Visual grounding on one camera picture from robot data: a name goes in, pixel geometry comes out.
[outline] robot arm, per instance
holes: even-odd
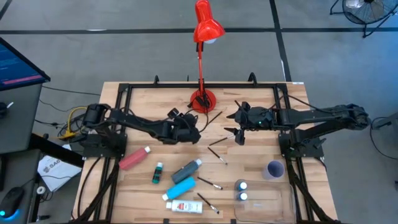
[[[235,141],[240,145],[244,144],[244,131],[247,130],[290,131],[287,134],[289,138],[285,134],[282,137],[288,140],[287,145],[289,147],[295,147],[341,129],[362,130],[370,124],[370,119],[364,108],[354,104],[297,111],[294,109],[277,110],[250,107],[247,102],[242,102],[242,105],[239,105],[237,101],[235,102],[239,108],[237,112],[227,116],[227,118],[234,119],[240,125],[240,130],[226,129],[235,134]],[[306,130],[296,129],[297,126],[308,123],[322,124]],[[313,145],[319,147],[322,142],[323,140],[315,141]]]
[[[192,142],[195,144],[200,139],[198,129],[195,127],[197,120],[192,114],[178,113],[173,109],[168,114],[170,120],[150,121],[129,114],[121,110],[112,109],[109,105],[89,105],[83,119],[83,125],[95,129],[104,138],[111,138],[114,131],[109,129],[112,124],[132,128],[148,133],[151,137],[158,139],[164,144],[176,144],[178,142]]]

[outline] computer screen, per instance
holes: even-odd
[[[50,77],[0,38],[0,91],[48,81]]]

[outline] blue spray bottle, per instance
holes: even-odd
[[[166,194],[163,194],[162,198],[163,200],[173,200],[181,194],[184,194],[186,191],[190,190],[194,186],[196,186],[195,180],[193,179],[193,177],[188,177],[174,187],[168,189],[166,191]]]

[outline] red desk lamp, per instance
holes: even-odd
[[[210,90],[205,90],[201,68],[201,53],[203,43],[212,44],[217,38],[225,34],[221,24],[213,19],[208,0],[198,0],[195,4],[198,25],[193,33],[193,41],[197,43],[199,63],[199,90],[192,93],[192,109],[199,113],[208,113],[216,106],[216,96]]]

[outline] lamp base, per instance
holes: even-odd
[[[198,96],[204,102],[203,96],[200,94],[200,90],[194,91],[192,93],[190,100],[192,102],[192,109],[198,113],[208,113],[216,106],[216,96],[214,93],[212,93],[210,90],[205,90],[205,94],[208,102],[207,107],[205,105],[202,106],[201,103],[196,100],[196,97]]]

